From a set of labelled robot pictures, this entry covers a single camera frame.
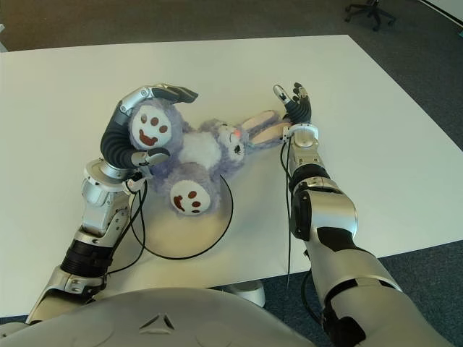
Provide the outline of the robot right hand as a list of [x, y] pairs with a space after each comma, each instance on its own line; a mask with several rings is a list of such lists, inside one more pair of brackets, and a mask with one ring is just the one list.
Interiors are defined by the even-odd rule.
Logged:
[[284, 120], [291, 124], [310, 124], [312, 108], [306, 89], [298, 82], [294, 83], [292, 97], [280, 85], [273, 86], [273, 92], [283, 103], [286, 110]]

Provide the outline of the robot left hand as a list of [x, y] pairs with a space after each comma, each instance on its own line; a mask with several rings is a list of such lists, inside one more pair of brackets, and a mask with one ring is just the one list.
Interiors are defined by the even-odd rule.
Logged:
[[169, 156], [168, 150], [138, 150], [129, 140], [129, 120], [134, 107], [149, 99], [171, 103], [192, 103], [198, 94], [186, 87], [159, 83], [139, 87], [124, 96], [116, 105], [101, 138], [101, 154], [115, 168], [133, 169], [152, 166]]

